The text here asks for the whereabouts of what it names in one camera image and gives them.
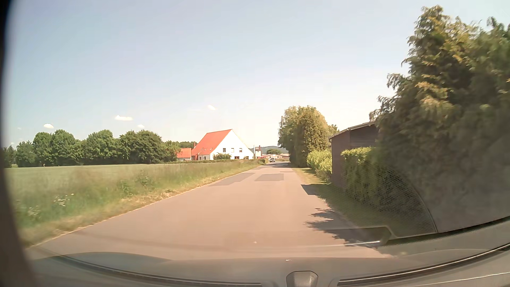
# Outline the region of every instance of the road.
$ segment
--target road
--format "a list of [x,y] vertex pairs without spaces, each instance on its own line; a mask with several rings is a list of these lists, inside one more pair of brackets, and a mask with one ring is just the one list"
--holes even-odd
[[27,249],[166,259],[386,257],[330,230],[349,223],[284,162],[257,167]]

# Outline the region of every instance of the hill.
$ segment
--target hill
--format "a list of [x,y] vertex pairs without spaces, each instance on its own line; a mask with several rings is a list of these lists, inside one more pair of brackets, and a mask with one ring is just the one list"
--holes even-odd
[[266,154],[267,150],[269,150],[269,149],[281,150],[283,154],[288,154],[289,153],[289,151],[287,151],[286,149],[280,148],[280,147],[277,147],[277,146],[267,146],[267,147],[261,147],[261,148],[262,148],[262,154]]

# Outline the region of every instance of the shed roof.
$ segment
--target shed roof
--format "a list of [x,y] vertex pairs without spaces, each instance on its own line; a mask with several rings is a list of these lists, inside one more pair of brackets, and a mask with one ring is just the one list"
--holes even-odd
[[366,123],[362,123],[360,125],[357,125],[357,126],[353,126],[353,127],[350,127],[350,128],[346,128],[345,130],[342,130],[342,131],[339,131],[338,133],[330,136],[329,138],[332,139],[334,138],[335,136],[339,135],[339,134],[342,134],[346,131],[352,131],[352,130],[355,130],[355,129],[360,129],[360,128],[364,128],[364,127],[368,127],[368,126],[372,126],[372,125],[375,125],[375,121],[370,121],[370,122],[366,122]]
[[190,158],[191,157],[191,148],[182,148],[181,151],[177,154],[177,158]]

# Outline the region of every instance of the red roof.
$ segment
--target red roof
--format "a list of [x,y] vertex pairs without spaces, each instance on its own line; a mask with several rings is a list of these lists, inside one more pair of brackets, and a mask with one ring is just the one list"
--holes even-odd
[[191,158],[191,148],[183,148],[177,154],[177,158]]
[[206,133],[206,135],[203,136],[203,138],[196,145],[193,151],[191,151],[191,155],[195,156],[198,154],[199,155],[211,154],[231,130],[232,129]]

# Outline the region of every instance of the cloud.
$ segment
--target cloud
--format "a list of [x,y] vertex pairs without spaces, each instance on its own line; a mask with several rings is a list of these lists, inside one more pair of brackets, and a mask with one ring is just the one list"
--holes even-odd
[[115,119],[118,121],[132,121],[133,120],[133,118],[130,116],[120,116],[120,115],[117,115],[115,117]]

